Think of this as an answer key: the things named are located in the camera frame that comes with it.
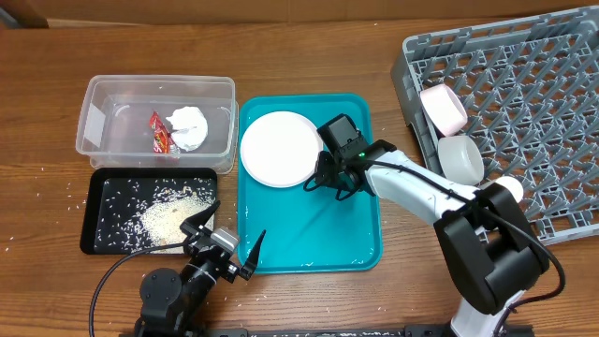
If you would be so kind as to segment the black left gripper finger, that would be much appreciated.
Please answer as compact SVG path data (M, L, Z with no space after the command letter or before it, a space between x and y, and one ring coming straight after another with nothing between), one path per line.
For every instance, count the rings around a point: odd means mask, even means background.
M255 245L250 250L245 263L241 267L241 278L243 278L244 280L249 280L253 276L253 274L255 273L255 271L258 267L260 249L261 249L261 245L262 245L265 235L266 235L266 231L263 230L260 233Z
M184 234L212 234L212 229L207 227L208 222L214 216L221 204L220 200L216 200L206 210L191 215L183 220L180 225L180 230Z

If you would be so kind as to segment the large white plate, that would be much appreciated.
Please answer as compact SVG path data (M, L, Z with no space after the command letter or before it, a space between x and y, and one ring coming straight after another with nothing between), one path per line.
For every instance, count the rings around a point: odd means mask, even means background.
M315 125L292 111L257 118L241 138L241 162L257 182L287 188L305 182L324 150Z

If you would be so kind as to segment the grey white bowl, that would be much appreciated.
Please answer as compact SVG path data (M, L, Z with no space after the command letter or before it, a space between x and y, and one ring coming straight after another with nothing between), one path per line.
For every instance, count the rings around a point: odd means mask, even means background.
M451 136L438 142L438 158L444 175L449 181L476 185L483 180L482 156L468 136Z

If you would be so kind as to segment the red snack wrapper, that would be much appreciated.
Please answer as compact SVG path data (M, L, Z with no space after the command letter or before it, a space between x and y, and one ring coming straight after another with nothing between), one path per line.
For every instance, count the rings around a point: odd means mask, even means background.
M180 153L179 147L155 110L150 118L149 126L153 131L153 151L156 154Z

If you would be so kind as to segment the white napkin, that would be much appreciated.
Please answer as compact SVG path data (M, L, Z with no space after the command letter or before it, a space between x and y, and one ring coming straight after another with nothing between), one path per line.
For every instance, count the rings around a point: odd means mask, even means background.
M175 144L187 152L197 149L208 136L208 122L198 107L183 107L167 117Z

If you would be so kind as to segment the white paper cup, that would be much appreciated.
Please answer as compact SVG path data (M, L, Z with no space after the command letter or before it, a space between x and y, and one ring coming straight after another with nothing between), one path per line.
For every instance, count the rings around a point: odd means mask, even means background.
M510 176L502 176L500 178L497 178L494 182L506 188L511 193L516 202L522 201L524 196L524 189L519 180Z

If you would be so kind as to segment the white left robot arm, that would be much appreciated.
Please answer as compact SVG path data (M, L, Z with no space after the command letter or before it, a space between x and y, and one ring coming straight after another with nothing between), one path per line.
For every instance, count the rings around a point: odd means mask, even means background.
M142 281L136 336L202 336L204 329L195 323L195 317L212 288L219 280L248 280L256 271L266 233L260 233L245 263L236 265L231 258L239 237L226 228L207 228L219 206L215 202L181 223L180 230L186 235L183 251L190 256L181 271L157 269Z

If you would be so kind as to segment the pink bowl with rice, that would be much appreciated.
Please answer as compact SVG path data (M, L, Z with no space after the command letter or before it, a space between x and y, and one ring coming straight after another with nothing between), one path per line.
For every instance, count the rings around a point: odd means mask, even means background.
M447 85L425 89L419 97L424 111L443 136L453 136L467 124L465 108Z

